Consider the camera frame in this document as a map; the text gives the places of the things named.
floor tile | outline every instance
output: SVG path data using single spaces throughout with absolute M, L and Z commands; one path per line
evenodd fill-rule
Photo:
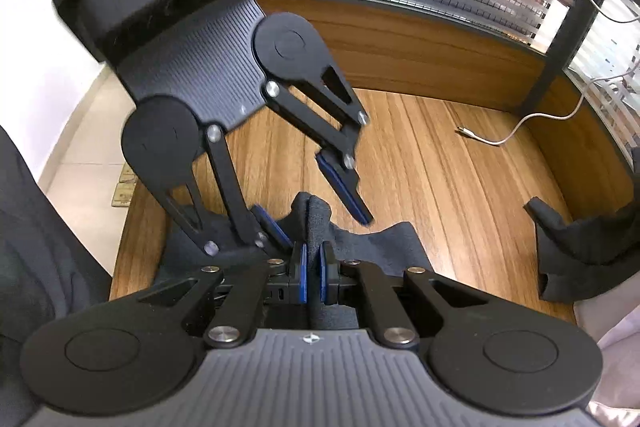
M 122 165 L 62 164 L 47 196 L 86 249 L 109 272 L 127 208 L 111 206 Z
M 113 74 L 109 76 L 80 123 L 62 163 L 123 165 L 120 133 L 133 108 L 120 81 Z

black fabric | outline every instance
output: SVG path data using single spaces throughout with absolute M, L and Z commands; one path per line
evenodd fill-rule
M 566 225 L 544 201 L 533 198 L 526 204 L 536 223 L 541 299 L 589 299 L 640 270 L 640 148 L 633 149 L 632 156 L 634 200 L 615 214 Z
M 291 205 L 291 212 L 278 223 L 294 241 L 304 241 L 308 255 L 309 327 L 317 330 L 356 328 L 353 309 L 345 306 L 324 306 L 320 301 L 319 248 L 323 241 L 334 244 L 338 259 L 360 259 L 378 264 L 388 275 L 402 275 L 409 266 L 431 269 L 431 264 L 411 223 L 398 223 L 376 233 L 358 235 L 336 227 L 330 221 L 331 208 L 316 196 L 300 192 Z M 220 218 L 216 229 L 220 234 L 220 253 L 210 257 L 197 248 L 175 224 L 168 234 L 160 260 L 156 283 L 216 264 L 225 270 L 265 259 L 255 248 L 241 248 L 235 242 L 228 220 Z
M 25 339 L 106 301 L 110 286 L 0 127 L 0 427 L 19 425 L 36 407 L 18 368 Z

wood grain surface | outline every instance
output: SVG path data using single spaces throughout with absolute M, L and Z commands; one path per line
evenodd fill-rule
M 513 111 L 543 58 L 453 21 L 346 0 L 257 0 L 315 26 L 353 87 Z
M 579 98 L 574 84 L 559 76 L 536 110 L 565 115 Z M 533 118 L 526 124 L 575 219 L 613 212 L 633 196 L 631 177 L 618 146 L 597 115 L 583 104 L 571 120 Z
M 562 195 L 527 130 L 503 148 L 464 139 L 463 124 L 488 137 L 506 134 L 503 112 L 411 95 L 358 90 L 371 117 L 356 150 L 360 193 L 376 218 L 358 225 L 316 167 L 318 147 L 263 109 L 228 136 L 247 204 L 271 216 L 289 212 L 306 190 L 327 201 L 332 220 L 352 232 L 411 222 L 434 269 L 530 308 L 573 320 L 570 306 L 538 300 L 533 223 L 522 208 L 538 196 L 568 216 Z M 194 171 L 206 205 L 223 206 L 206 158 Z M 138 184 L 116 261 L 112 298 L 146 287 L 153 277 L 166 220 Z

black metal frame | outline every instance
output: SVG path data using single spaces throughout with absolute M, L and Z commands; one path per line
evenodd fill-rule
M 601 6 L 604 0 L 594 0 Z M 535 112 L 555 77 L 571 63 L 598 11 L 589 0 L 574 0 L 545 55 L 545 66 L 517 110 L 519 116 Z

white wall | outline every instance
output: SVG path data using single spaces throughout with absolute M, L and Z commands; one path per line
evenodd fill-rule
M 0 125 L 34 178 L 99 71 L 51 0 L 0 0 Z

